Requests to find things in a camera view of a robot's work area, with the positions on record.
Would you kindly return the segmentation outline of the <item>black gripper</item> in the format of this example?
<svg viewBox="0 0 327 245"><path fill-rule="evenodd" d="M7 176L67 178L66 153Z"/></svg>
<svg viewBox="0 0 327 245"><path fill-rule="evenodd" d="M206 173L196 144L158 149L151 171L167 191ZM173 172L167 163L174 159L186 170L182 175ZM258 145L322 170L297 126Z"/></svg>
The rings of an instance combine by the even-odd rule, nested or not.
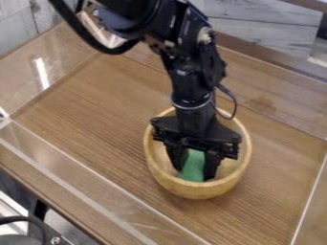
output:
<svg viewBox="0 0 327 245"><path fill-rule="evenodd" d="M174 168L181 171L190 157L190 150L205 153L205 180L217 177L222 159L240 157L241 134L217 118L213 109L200 111L173 109L173 115L151 120L154 139L163 142Z"/></svg>

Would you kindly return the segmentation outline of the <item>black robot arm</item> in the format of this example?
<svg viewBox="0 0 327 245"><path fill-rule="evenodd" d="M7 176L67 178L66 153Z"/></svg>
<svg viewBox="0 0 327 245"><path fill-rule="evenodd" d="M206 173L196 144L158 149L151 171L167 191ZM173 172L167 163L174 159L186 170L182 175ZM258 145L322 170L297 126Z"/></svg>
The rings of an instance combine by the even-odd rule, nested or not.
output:
<svg viewBox="0 0 327 245"><path fill-rule="evenodd" d="M95 0L95 17L126 42L107 47L87 30L65 0L49 0L89 45L109 55L122 55L145 42L159 55L173 85L173 116L151 120L154 139L163 142L181 177L205 182L217 177L224 159L240 157L242 136L224 126L233 119L220 111L217 92L226 62L217 48L209 18L190 0Z"/></svg>

